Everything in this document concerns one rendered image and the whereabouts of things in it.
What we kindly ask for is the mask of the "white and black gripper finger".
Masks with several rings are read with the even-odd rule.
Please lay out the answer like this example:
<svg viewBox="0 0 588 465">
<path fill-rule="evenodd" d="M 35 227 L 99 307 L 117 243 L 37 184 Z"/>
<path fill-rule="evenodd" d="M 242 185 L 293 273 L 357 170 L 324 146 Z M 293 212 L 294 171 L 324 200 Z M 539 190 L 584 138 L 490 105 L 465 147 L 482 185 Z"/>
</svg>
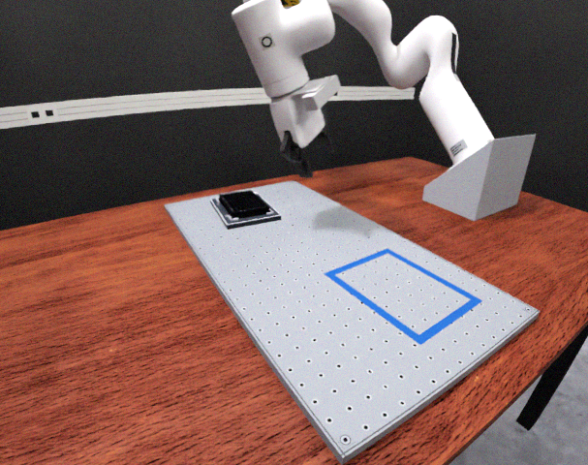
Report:
<svg viewBox="0 0 588 465">
<path fill-rule="evenodd" d="M 332 153 L 333 149 L 330 143 L 330 140 L 328 138 L 328 129 L 326 128 L 327 126 L 327 121 L 326 121 L 326 112 L 325 109 L 320 109 L 323 120 L 324 120 L 324 126 L 323 129 L 316 135 L 315 137 L 315 141 L 316 144 L 319 148 L 319 151 L 321 154 L 325 154 L 325 153 Z"/>
<path fill-rule="evenodd" d="M 295 154 L 296 149 L 298 149 L 298 155 Z M 300 178 L 313 176 L 307 160 L 304 159 L 304 147 L 299 148 L 298 145 L 294 145 L 292 136 L 288 130 L 284 132 L 278 153 L 284 157 L 285 160 L 294 163 L 294 167 Z"/>
</svg>

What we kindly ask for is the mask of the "black well plate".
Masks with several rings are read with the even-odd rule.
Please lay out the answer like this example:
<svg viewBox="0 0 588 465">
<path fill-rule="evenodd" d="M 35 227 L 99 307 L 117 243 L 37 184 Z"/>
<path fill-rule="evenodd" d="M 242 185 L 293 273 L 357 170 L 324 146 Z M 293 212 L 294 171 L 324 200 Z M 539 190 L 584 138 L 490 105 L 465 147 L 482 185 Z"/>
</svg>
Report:
<svg viewBox="0 0 588 465">
<path fill-rule="evenodd" d="M 219 195 L 219 201 L 232 218 L 247 218 L 270 212 L 269 206 L 252 190 Z"/>
</svg>

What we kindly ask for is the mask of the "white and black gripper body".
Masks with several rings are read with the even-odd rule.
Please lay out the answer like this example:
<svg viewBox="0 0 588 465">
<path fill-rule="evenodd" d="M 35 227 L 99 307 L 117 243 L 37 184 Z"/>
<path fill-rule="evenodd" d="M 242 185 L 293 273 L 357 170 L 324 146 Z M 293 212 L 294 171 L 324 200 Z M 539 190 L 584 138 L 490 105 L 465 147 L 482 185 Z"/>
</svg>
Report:
<svg viewBox="0 0 588 465">
<path fill-rule="evenodd" d="M 299 90 L 301 88 L 297 91 Z M 295 141 L 299 148 L 303 148 L 320 132 L 324 126 L 324 120 L 320 109 L 305 111 L 300 99 L 303 95 L 290 97 L 293 93 L 283 97 L 269 98 L 271 101 L 269 106 L 280 141 L 284 132 L 288 130 L 292 141 Z"/>
</svg>

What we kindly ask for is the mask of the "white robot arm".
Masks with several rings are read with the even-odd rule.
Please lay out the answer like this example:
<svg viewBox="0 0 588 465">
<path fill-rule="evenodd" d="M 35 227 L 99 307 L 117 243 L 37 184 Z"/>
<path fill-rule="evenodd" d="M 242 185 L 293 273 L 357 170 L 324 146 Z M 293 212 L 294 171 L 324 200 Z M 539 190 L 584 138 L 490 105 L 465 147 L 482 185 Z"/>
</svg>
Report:
<svg viewBox="0 0 588 465">
<path fill-rule="evenodd" d="M 454 163 L 451 168 L 494 140 L 458 79 L 458 36 L 446 18 L 426 18 L 395 46 L 390 40 L 391 15 L 382 0 L 243 3 L 232 12 L 232 19 L 266 97 L 283 97 L 301 88 L 290 97 L 303 95 L 304 109 L 311 111 L 341 88 L 337 76 L 307 81 L 301 60 L 301 54 L 331 41 L 334 12 L 368 41 L 392 87 L 408 89 L 428 74 L 419 101 Z"/>
</svg>

